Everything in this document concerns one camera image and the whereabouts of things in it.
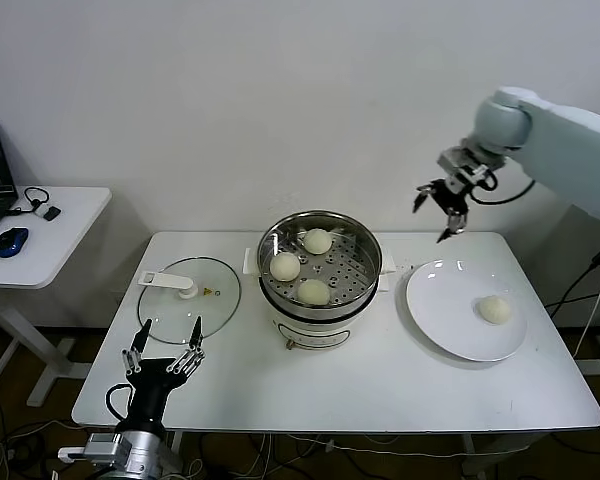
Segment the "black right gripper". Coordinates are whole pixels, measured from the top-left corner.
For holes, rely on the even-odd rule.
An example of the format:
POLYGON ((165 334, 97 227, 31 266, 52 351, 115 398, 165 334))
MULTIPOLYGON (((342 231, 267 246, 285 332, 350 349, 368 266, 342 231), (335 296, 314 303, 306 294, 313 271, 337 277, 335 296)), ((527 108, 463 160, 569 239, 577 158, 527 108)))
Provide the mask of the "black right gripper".
POLYGON ((416 188, 417 195, 413 202, 412 212, 417 213, 424 202, 433 198, 436 204, 447 212, 447 224, 437 243, 450 239, 464 232, 467 224, 469 207, 466 198, 473 190, 473 184, 457 176, 436 179, 416 188))

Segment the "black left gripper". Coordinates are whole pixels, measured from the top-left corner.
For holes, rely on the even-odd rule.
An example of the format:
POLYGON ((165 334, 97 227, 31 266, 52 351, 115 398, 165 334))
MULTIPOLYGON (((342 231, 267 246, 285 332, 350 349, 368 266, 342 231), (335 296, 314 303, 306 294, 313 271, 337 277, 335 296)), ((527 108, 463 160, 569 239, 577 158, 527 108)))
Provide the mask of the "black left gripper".
POLYGON ((131 347, 121 351, 127 379, 133 387, 127 409, 126 430, 164 432, 162 423, 170 393, 185 384, 205 359, 202 349, 201 317, 198 316, 188 347, 174 358, 142 359, 152 320, 147 319, 135 334, 131 347))

